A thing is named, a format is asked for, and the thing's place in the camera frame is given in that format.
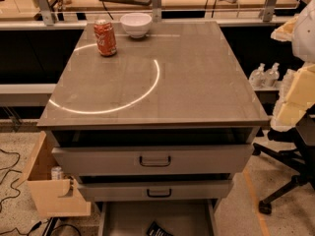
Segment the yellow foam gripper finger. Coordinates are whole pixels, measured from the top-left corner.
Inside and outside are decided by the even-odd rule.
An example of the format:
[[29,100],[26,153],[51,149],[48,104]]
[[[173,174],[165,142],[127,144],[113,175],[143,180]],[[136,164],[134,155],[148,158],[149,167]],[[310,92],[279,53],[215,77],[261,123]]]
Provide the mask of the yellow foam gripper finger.
[[315,104],[315,64],[298,69],[276,115],[278,126],[294,127]]
[[297,22],[297,19],[298,17],[295,16],[292,19],[289,19],[280,27],[276,28],[271,33],[271,39],[281,41],[281,42],[291,41],[293,29],[294,29],[295,23]]

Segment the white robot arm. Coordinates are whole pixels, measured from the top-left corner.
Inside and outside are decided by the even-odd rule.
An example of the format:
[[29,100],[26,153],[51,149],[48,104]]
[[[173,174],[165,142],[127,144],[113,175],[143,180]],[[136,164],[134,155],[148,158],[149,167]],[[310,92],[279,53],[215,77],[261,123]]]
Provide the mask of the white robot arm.
[[292,53],[304,62],[290,77],[284,77],[271,127],[277,131],[293,128],[315,104],[315,0],[302,12],[275,29],[271,38],[290,41]]

